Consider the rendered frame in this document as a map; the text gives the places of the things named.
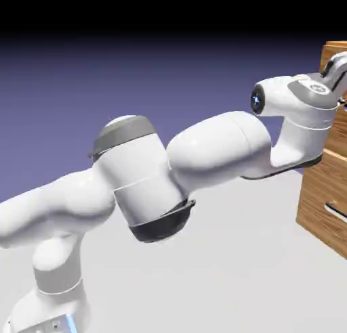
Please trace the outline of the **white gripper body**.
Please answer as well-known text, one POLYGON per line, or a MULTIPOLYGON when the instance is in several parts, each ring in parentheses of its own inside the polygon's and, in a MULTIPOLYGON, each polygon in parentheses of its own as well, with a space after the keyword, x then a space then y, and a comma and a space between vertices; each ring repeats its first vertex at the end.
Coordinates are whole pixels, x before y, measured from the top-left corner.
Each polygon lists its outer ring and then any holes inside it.
POLYGON ((347 91, 347 51, 334 54, 321 73, 322 82, 336 95, 347 91))

